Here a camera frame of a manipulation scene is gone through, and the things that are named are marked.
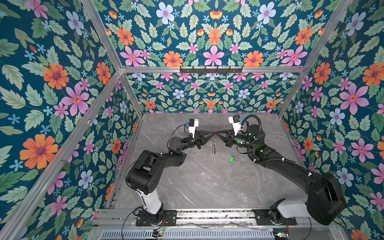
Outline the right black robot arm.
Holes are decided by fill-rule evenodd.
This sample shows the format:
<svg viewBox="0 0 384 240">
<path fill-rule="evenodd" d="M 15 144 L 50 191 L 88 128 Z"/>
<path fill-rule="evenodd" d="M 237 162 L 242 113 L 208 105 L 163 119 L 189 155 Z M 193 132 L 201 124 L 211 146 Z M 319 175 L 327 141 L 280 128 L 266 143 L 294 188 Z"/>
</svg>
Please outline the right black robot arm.
<svg viewBox="0 0 384 240">
<path fill-rule="evenodd" d="M 339 182 L 332 174 L 311 172 L 283 157 L 266 145 L 265 133 L 259 126 L 251 125 L 244 134 L 226 130 L 217 131 L 216 135 L 227 147 L 236 145 L 246 149 L 245 154 L 254 164 L 281 174 L 307 194 L 306 199 L 280 199 L 275 202 L 270 210 L 270 218 L 274 224 L 289 218 L 312 218 L 327 226 L 347 207 Z"/>
</svg>

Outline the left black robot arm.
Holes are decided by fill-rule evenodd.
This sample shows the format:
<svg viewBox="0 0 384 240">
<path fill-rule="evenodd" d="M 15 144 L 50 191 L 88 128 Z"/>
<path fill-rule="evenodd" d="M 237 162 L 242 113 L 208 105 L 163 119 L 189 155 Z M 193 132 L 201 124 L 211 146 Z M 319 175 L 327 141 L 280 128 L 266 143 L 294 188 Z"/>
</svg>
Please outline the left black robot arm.
<svg viewBox="0 0 384 240">
<path fill-rule="evenodd" d="M 133 166 L 127 171 L 125 181 L 128 187 L 136 191 L 143 203 L 139 217 L 149 224 L 157 226 L 164 219 L 164 205 L 159 199 L 157 186 L 165 168 L 181 166 L 187 154 L 185 149 L 205 145 L 215 132 L 197 131 L 185 138 L 172 137 L 168 142 L 167 153 L 154 153 L 144 150 Z"/>
</svg>

